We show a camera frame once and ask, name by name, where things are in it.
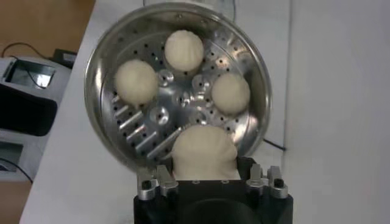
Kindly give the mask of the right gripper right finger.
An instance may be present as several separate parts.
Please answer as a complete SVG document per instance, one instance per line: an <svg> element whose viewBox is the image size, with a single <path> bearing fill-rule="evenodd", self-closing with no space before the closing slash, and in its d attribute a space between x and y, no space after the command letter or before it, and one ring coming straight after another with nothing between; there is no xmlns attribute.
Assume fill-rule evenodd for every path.
<svg viewBox="0 0 390 224"><path fill-rule="evenodd" d="M288 187L285 184L279 166L271 166L267 174L263 176L263 169L259 164L253 164L250 168L250 178L246 181L247 191L254 192L259 196L268 189L271 197L276 199L286 199L288 197Z"/></svg>

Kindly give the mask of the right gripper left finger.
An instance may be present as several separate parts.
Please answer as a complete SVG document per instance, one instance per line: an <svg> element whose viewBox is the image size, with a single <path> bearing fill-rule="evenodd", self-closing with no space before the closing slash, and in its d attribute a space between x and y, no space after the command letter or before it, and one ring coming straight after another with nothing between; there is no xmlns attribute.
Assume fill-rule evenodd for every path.
<svg viewBox="0 0 390 224"><path fill-rule="evenodd" d="M155 168L139 167L136 174L137 196L140 200L152 200L158 192L164 197L177 192L179 183L164 165L157 165Z"/></svg>

